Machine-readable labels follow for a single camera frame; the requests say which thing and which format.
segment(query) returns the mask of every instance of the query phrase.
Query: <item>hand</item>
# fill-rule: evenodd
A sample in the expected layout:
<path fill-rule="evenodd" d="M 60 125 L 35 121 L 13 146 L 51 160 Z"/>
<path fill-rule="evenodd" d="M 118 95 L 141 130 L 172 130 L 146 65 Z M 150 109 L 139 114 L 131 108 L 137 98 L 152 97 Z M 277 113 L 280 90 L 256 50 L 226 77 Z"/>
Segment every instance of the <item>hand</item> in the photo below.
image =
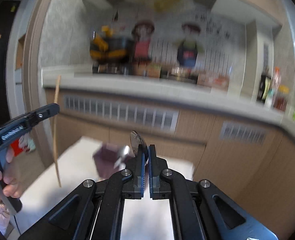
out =
<path fill-rule="evenodd" d="M 6 169 L 3 174 L 0 171 L 0 180 L 2 180 L 7 184 L 7 186 L 3 189 L 3 194 L 7 197 L 19 198 L 22 195 L 22 190 L 18 180 L 18 172 L 15 166 L 15 163 L 12 162 L 14 157 L 14 151 L 11 147 L 8 148 L 6 153 Z"/>

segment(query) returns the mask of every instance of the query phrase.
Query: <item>yellow jar lid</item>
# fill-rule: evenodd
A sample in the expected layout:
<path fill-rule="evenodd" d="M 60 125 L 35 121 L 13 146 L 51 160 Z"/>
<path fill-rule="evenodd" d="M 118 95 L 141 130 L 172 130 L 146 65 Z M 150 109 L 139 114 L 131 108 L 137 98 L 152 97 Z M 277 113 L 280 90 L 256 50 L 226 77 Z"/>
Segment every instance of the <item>yellow jar lid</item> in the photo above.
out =
<path fill-rule="evenodd" d="M 280 85 L 279 86 L 279 92 L 284 93 L 284 94 L 288 94 L 289 93 L 289 88 L 287 86 Z"/>

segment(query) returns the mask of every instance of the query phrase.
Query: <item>black cable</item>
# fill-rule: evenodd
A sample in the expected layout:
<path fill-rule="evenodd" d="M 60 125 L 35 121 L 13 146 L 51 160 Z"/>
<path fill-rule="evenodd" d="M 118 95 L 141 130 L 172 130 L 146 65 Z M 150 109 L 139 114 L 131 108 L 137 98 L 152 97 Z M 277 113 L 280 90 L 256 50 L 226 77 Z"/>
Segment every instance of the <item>black cable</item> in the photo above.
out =
<path fill-rule="evenodd" d="M 15 218 L 15 216 L 14 216 L 14 221 L 15 221 L 15 224 L 16 224 L 16 228 L 18 229 L 19 234 L 21 235 L 21 232 L 20 232 L 20 229 L 19 229 L 19 227 L 18 227 L 18 223 L 16 222 L 16 218 Z"/>

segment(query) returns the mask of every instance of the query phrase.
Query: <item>white table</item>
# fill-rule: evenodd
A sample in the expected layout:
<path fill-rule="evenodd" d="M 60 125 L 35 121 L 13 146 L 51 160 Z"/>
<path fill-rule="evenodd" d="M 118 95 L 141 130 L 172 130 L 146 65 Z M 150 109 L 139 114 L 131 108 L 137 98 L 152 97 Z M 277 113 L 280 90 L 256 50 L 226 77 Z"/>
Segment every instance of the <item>white table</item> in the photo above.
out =
<path fill-rule="evenodd" d="M 93 154 L 101 146 L 101 141 L 82 137 L 58 159 L 62 188 L 58 185 L 55 167 L 52 164 L 24 192 L 20 198 L 22 210 L 16 215 L 21 233 L 48 213 L 84 180 L 98 181 Z M 192 163 L 166 159 L 169 168 L 182 173 L 187 179 L 192 179 Z M 174 239 L 169 201 L 150 199 L 149 187 L 145 188 L 142 200 L 125 201 L 121 239 Z"/>

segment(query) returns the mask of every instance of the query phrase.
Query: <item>person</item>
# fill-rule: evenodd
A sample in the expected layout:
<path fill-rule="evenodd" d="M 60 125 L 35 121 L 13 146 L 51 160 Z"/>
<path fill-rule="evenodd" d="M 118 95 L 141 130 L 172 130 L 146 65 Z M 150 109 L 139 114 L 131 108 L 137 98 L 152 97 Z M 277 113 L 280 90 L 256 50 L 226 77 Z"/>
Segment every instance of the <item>person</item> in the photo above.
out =
<path fill-rule="evenodd" d="M 137 22 L 132 30 L 132 36 L 136 41 L 134 58 L 138 61 L 151 61 L 148 50 L 151 42 L 151 36 L 154 32 L 152 21 L 144 20 Z"/>
<path fill-rule="evenodd" d="M 0 180 L 7 184 L 3 189 L 3 194 L 7 197 L 19 198 L 22 194 L 22 189 L 20 187 L 18 172 L 14 162 L 12 161 L 14 157 L 14 151 L 11 147 L 8 148 L 6 153 L 6 162 L 8 165 L 4 170 L 3 174 L 0 171 Z M 0 232 L 4 235 L 6 233 L 6 228 L 10 221 L 10 214 L 6 206 L 2 203 L 0 197 Z"/>
<path fill-rule="evenodd" d="M 175 43 L 178 46 L 177 61 L 181 67 L 195 67 L 198 53 L 204 52 L 203 46 L 197 42 L 201 27 L 195 23 L 184 23 L 182 24 L 182 30 L 185 39 Z"/>

